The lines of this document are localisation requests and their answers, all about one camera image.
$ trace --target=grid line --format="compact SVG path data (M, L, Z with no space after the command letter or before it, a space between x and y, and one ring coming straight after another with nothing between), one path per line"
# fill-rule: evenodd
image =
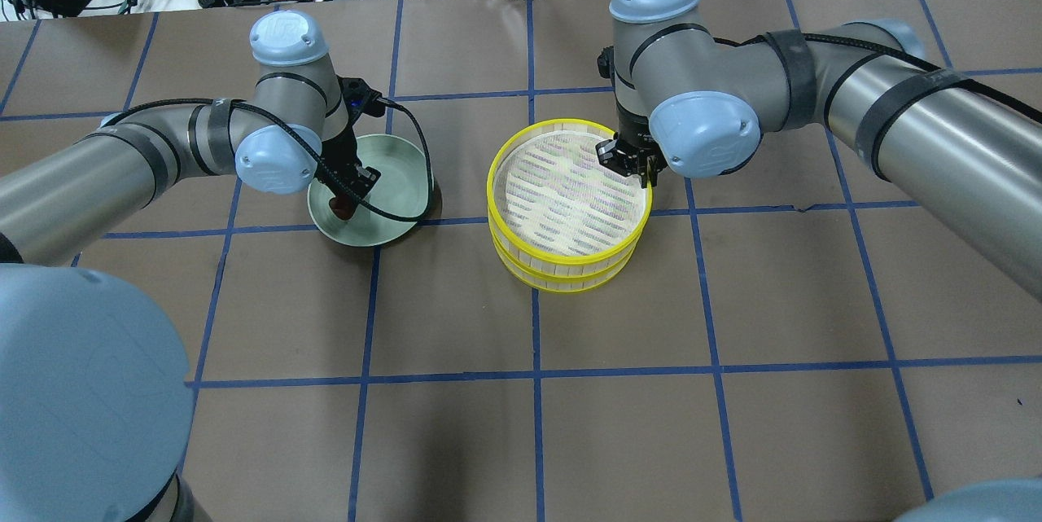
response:
M543 467L543 358L537 289L531 289L531 370L532 429L536 441L536 521L546 522L546 477Z
M536 18L532 0L525 0L525 47L528 65L528 125L536 122ZM539 291L531 289L532 437L535 440L536 521L546 521L546 491L543 469L543 358L540 341Z
M177 471L184 470L184 462L189 455L189 446L192 441L192 428L195 426L195 415L199 406L199 390L202 381L203 368L206 365L206 354L209 350L209 339L214 332L214 318L217 315L217 303L221 295L221 284L224 281L224 269L228 259L228 252L231 251L231 228L235 225L235 213L239 210L239 195L242 193L242 180L235 180L234 192L231 193L231 203L228 205L228 224L224 235L224 244L221 246L221 257L217 263L217 270L214 273L214 289L209 296L209 306L206 310L206 322L203 327L202 343L199 345L199 354L196 359L196 371L192 378L192 427L189 428L189 438L184 442L184 450L181 452L181 461L177 464Z
M25 66L25 61L29 58L29 50L32 50L32 43L36 41L36 32L40 31L40 25L42 21L36 19L35 24L32 25L32 31L29 32L29 40L25 43L25 50L22 50L22 57L18 59L18 66L15 66L15 74L11 74L10 81L7 83L7 91L3 93L3 100L0 100L0 115L3 115L4 109L7 107L7 100L10 99L11 92L15 92L15 83L18 81L18 77L22 74L22 67Z
M145 69L145 58L148 57L148 50L152 47L152 35L155 35L155 26L159 24L159 13L152 14L152 25L148 28L148 35L145 39L145 47L142 48L141 58L138 59L138 67L134 69L133 79L130 79L130 89L127 91L127 99L123 102L123 110L129 109L133 100L133 93L138 89L138 80L141 80L141 72Z
M547 378L603 378L645 376L691 376L758 373L810 373L860 370L889 370L892 365L901 369L935 369L935 367L982 367L1042 365L1042 355L994 355L981 357L936 357L921 359L867 359L867 362L817 362L804 364L736 364L714 366L665 367L577 367L576 369L540 370L538 377ZM368 386L399 386L410 383L468 382L525 380L536 378L536 370L505 372L460 372L400 375L370 375ZM234 380L185 381L189 388L240 389L240 388L300 388L301 386L359 386L361 377L308 377L308 378L234 378Z
M713 304L710 299L709 276L705 272L705 255L702 251L702 237L698 226L698 206L691 179L685 177L684 188L688 195L688 209L691 218L691 233L695 244L695 263L698 266L698 284L702 295L702 312L705 317L705 335L710 347L713 386L716 391L717 412L720 417L720 437L723 442L724 465L727 470L727 486L730 489L730 506L737 522L742 522L742 500L738 490L738 472L735 468L735 452L730 439L730 422L727 417L727 400L724 396L723 372L720 367L720 352L717 348L716 328L713 324Z
M880 209L882 207L918 207L915 200L877 200L877 202L851 203L855 209ZM737 207L699 207L696 210L698 217L704 215L748 215L748 214L775 214L775 213L822 213L822 210L845 210L845 203L818 203L810 207L796 207L793 205L764 205L764 206L737 206ZM683 217L691 215L689 209L655 209L651 210L650 217ZM487 217L461 217L461 218L428 218L421 221L421 226L450 226L450 225L483 225L489 221ZM185 229L185 231L129 231L111 232L101 235L102 240L180 240L191 239L191 237L218 237L231 233L286 233L293 231L318 231L314 224L308 225L250 225L232 226L231 229Z
M947 52L944 50L944 44L941 41L940 33L937 31L937 24L935 24L932 15L929 14L929 7L926 6L925 0L920 0L922 4L922 9L926 14L927 21L929 21L931 28L934 29L934 33L940 47L942 54L944 55L945 63L951 66L948 59ZM796 14L796 6L793 0L786 0L786 5L789 7L789 18L792 19L792 24L797 29L799 28L799 17ZM865 238L861 231L861 223L858 219L858 208L853 206L853 199L850 196L850 188L846 180L846 174L843 170L843 163L840 158L839 152L836 147L836 140L833 136L832 131L828 128L824 128L825 140L828 141L828 150L833 155L833 163L836 166L837 177L840 181L840 188L843 191L843 202L847 214L850 217L850 226L853 230L854 241L858 246L858 252L861 256L861 263L863 270L865 272L865 278L867 280L867 285L869 289L869 295L872 298L872 305L875 309L876 321L879 325L879 333L883 338L883 343L887 351L888 365L893 374L894 378L894 389L897 393L897 398L901 406L901 415L904 419L904 426L908 429L909 442L912 445L912 454L915 459L916 469L919 473L919 480L922 486L923 495L926 500L934 499L934 490L929 482L929 473L926 470L926 462L923 458L922 448L919 445L919 433L916 430L915 419L912 417L912 407L909 403L908 392L904 390L904 380L901 377L900 367L897 364L896 351L894 351L893 341L890 337L890 328L887 324L886 312L883 309L883 300L880 299L878 288L875 282L875 274L872 272L872 263L868 255L868 248L865 246Z
M358 482L362 477L362 451L366 430L366 407L369 400L369 372L373 359L373 332L376 324L376 288L379 285L380 254L373 248L373 270L369 277L369 312L366 315L366 343L362 351L362 377L358 378L358 412L354 422L354 452L351 457L351 478L347 498L347 520L354 522L358 512Z
M402 0L398 0L398 6L395 9L394 44L391 46L391 80L388 80L388 96L390 98L394 98L395 85L397 85L398 81L398 50L401 48L401 14L403 5ZM387 126L383 128L383 132L387 135L391 135L391 133L394 133L394 109L387 109L384 117L387 117Z
M951 69L951 57L948 55L948 49L944 46L944 41L941 39L941 31L937 27L937 21L934 21L934 13L931 13L929 5L926 0L919 0L919 6L922 6L922 13L926 16L926 22L929 24L929 31L934 33L934 41L937 43L938 50L941 50L941 57L944 59L944 65Z
M836 140L833 139L828 129L825 129L828 140L828 148L833 152L833 161L836 163L836 172L843 189L843 198L846 202L851 202L850 188L846 181L846 174L843 172L843 163L840 159L836 148ZM872 272L872 263L868 255L868 248L865 244L864 233L861 231L861 223L858 219L858 210L852 205L848 205L850 216L850 226L853 228L854 240L858 244L858 252L865 271L865 278L868 281L868 291L872 297L872 305L875 308L875 317L879 323L879 333L883 335L883 344L887 350L887 359L891 373L894 377L894 389L897 392L897 399L901 405L901 415L904 418L904 426L908 429L909 442L912 445L912 455L915 458L916 469L919 472L919 481L922 484L923 496L926 500L934 499L934 489L929 481L929 472L926 470L926 459L922 454L922 447L919 445L919 433L916 430L915 418L912 416L912 406L909 402L908 392L904 390L904 378L901 377L900 366L897 364L897 354L894 350L894 343L890 337L890 326L887 324L886 312L883 309L883 299L879 296L879 289L875 282L875 274Z
M391 46L391 80L388 80L388 95L394 96L398 84L398 55L401 52L401 29L404 17L404 2L398 0L395 8L394 43ZM388 109L387 129L393 132L394 109ZM366 409L369 405L369 376L373 359L373 333L376 329L376 291L379 287L380 257L383 248L373 248L373 270L369 278L369 312L366 315L366 341L362 351L362 377L358 383L358 409L354 422L354 451L351 456L351 477L348 480L347 521L355 522L358 515L358 484L362 480L362 452L366 431Z

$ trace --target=green bowl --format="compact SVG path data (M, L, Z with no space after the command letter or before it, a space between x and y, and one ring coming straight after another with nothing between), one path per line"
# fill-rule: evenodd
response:
M364 166L379 170L366 202L380 210L415 217L427 204L427 166L423 151L401 136L358 136L358 158ZM329 207L332 193L321 181L313 180L307 188L307 210L319 231L338 244L352 247L373 247L397 240L408 232L416 222L391 221L359 206L349 221L341 221Z

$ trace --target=black cable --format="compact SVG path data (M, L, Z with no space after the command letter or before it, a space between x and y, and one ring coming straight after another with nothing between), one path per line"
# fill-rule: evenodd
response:
M423 207L423 210L421 210L420 215L415 215L415 217L402 217L402 215L387 213L387 210L381 210L379 209L379 207L373 206L371 205L371 203L366 202L366 200L362 196L358 196L357 193L354 193L354 191L351 191L349 188L347 188L347 185L343 184L342 181L340 181L339 177L337 177L337 175L332 173L331 170L329 170L329 168L327 167L326 163L321 157L321 155L318 155L317 152L313 150L311 146L308 146L306 141L302 139L302 136L297 135L297 132L295 132L290 125L287 125L286 121L276 118L275 115L269 114L268 110L262 109L262 107L259 106L250 105L249 102L235 102L232 105L232 109L243 109L247 110L247 113L250 114L260 115L262 118L268 119L268 121L273 122L273 124L278 126L278 128L281 128L282 131L289 133L290 136L294 139L294 141L296 141L298 144L300 144L300 146L304 148L305 151L307 151L307 154L311 157L313 157L313 159L315 159L320 169L322 169L323 172L326 173L326 176L329 178L329 180L331 180L332 183L336 184L334 188L338 189L338 191L345 193L345 195L347 196L350 196L351 199L354 200L354 202L359 203L359 205L362 205L363 207L367 207L367 209L371 210L371 213L380 215L380 217L382 218L390 218L391 221L399 221L399 222L422 221L422 219L427 216L427 214L430 210L430 206L435 202L435 176L432 174L432 170L430 167L430 151L427 148L427 140L423 135L423 129L420 128L420 122L416 121L416 118L414 117L413 114L410 113L408 109L405 109L404 106L401 106L399 105L399 103L394 102L394 100L390 99L379 99L379 100L380 102L383 103L383 105L391 107L391 109L401 110L401 113L405 114L405 117L410 118L410 121L413 121L413 125L416 126L417 135L420 135L420 144L423 147L423 161L424 165L426 166L426 172L427 172L427 204Z
M380 215L380 217L382 218L390 218L391 221L399 221L399 222L421 221L421 219L423 219L424 217L426 217L428 213L430 213L430 207L435 202L435 174L433 171L431 170L430 150L427 147L427 139L426 136L423 135L423 129L420 128L420 121L416 121L416 117L414 117L413 113L410 113L410 109L406 109L406 107L399 105L398 102L394 102L394 100L391 99L380 98L379 102L382 102L384 106L391 107L391 109L401 110L402 114L405 114L405 117L410 118L410 121L413 121L413 125L416 128L416 133L418 136L420 136L420 146L423 147L423 161L424 165L426 166L426 172L427 172L427 204L426 206L423 207L422 213L420 213L420 215L415 215L415 217L402 217L402 215L387 213L387 210L381 210L379 209L379 207L373 206L371 205L371 203L366 202L366 200L362 196L358 196L357 193L354 193L349 188L347 188L347 185L343 184L342 181L340 181L340 178L337 177L337 175L332 173L331 170L329 170L329 167L326 165L325 159L322 158L322 155L318 154L318 152L313 150L313 148L308 146L306 141L303 140L302 136L298 135L297 131L294 131L294 129L291 128L291 126L288 125L286 121L282 121L282 119L275 117L275 115L269 113L269 110L262 109L260 106L250 105L249 102L242 102L242 100L234 100L234 102L231 103L231 110L242 109L246 110L246 113L249 114L259 115L259 117L268 119L268 121L271 121L272 124L275 124L276 126L278 126L278 128L281 128L282 131L287 132L288 135L291 136L291 139L296 141L297 144L301 146L303 150L307 152L307 154L311 157L313 157L313 159L315 159L316 165L319 166L320 169L322 169L323 172L326 173L326 176L332 181L332 183L334 183L333 188L336 188L337 191L344 193L344 195L350 196L350 198L353 199L354 202L359 203L359 205L362 205L363 207L367 207L367 209L371 210L371 213ZM116 117L108 119L108 121L105 122L105 125L116 125L118 124L118 122L123 121L123 119L129 118L130 115L140 114L142 113L142 110L157 109L157 107L160 106L213 105L213 103L214 102L212 99L153 100L153 102L145 102L142 103L142 105L131 106L130 109L123 110L122 114L116 115Z
M907 51L894 50L893 47L883 46L878 43L870 43L866 40L855 40L847 39L847 36L841 35L826 35L825 33L803 33L803 39L809 41L809 43L828 43L833 46L845 46L845 47L857 47L859 50L871 51L874 54L889 55L895 59L900 59L904 61L905 65L915 66L916 69L923 70L926 73L935 73L938 70L942 70L941 66L934 65L934 63L926 61L921 57L915 57L915 55L908 54ZM746 40L741 43L740 46L749 46L753 43L764 43L763 35L756 35L754 39ZM721 43L730 46L730 40L721 40ZM1036 109L1036 107L1027 105L1026 102L1022 102L1020 99L1013 98L1013 96L1007 95L1007 93L998 91L996 88L991 88L982 83L979 80L967 79L959 88L963 88L964 91L976 93L976 95L985 96L987 99L992 99L994 102L999 103L999 105L1009 107L1009 109L1016 110L1017 114L1023 115L1024 118L1031 119L1031 121L1037 122L1037 124L1042 125L1042 110Z
M100 10L100 9L116 9L117 6L123 6L125 0L115 3L115 5L104 5L104 6L84 6L83 10Z

